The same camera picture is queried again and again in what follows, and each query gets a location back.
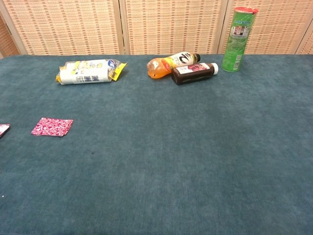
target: white bottle cap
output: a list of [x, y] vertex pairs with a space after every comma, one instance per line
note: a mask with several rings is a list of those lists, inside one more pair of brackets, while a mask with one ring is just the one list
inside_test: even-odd
[[217, 66], [216, 63], [212, 63], [213, 67], [214, 67], [214, 74], [213, 75], [216, 75], [219, 71], [219, 67]]

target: orange bottle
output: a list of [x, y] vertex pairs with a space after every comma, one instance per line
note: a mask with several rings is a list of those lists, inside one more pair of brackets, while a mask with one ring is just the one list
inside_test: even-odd
[[170, 74], [172, 68], [192, 65], [200, 60], [199, 54], [180, 52], [166, 58], [155, 58], [147, 64], [148, 75], [151, 78], [162, 78]]

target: table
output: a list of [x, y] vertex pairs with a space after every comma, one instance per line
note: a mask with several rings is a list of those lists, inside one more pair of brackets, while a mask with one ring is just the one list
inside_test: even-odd
[[[182, 86], [148, 77], [154, 57], [0, 61], [0, 234], [311, 235], [313, 56], [247, 55]], [[104, 58], [128, 63], [117, 82], [54, 81]], [[74, 123], [31, 135], [42, 117]]]

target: red can lid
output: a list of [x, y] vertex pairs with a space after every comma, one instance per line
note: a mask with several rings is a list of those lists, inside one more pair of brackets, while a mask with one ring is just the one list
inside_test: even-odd
[[241, 12], [241, 13], [251, 13], [251, 14], [256, 14], [258, 13], [258, 9], [257, 8], [249, 8], [249, 7], [236, 7], [235, 11], [237, 12]]

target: green chip canister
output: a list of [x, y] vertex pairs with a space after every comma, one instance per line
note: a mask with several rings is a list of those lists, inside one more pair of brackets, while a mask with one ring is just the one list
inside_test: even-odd
[[246, 43], [251, 31], [256, 8], [236, 7], [233, 22], [229, 32], [226, 51], [223, 57], [222, 69], [229, 72], [237, 72], [240, 68]]

